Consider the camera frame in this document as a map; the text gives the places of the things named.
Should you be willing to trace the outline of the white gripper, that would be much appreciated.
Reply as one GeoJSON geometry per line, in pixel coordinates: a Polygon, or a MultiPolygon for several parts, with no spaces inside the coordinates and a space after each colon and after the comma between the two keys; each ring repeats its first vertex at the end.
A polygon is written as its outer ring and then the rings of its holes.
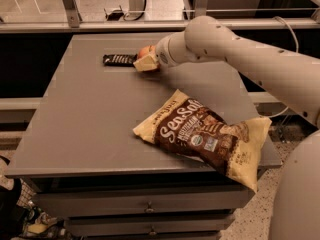
{"type": "Polygon", "coordinates": [[[166,67],[176,66],[181,63],[181,48],[182,41],[178,37],[165,37],[156,45],[156,57],[151,54],[145,55],[137,59],[133,65],[139,72],[156,70],[158,62],[166,67]]]}

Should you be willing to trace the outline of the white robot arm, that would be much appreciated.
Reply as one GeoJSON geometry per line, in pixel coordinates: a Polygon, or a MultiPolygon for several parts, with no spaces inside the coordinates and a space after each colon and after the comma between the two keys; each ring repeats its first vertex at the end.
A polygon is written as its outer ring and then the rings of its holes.
{"type": "MultiPolygon", "coordinates": [[[[199,16],[182,32],[142,48],[135,67],[150,71],[198,60],[223,60],[280,102],[320,126],[320,60],[237,36],[199,16]]],[[[273,203],[268,240],[320,238],[320,130],[288,156],[273,203]]]]}

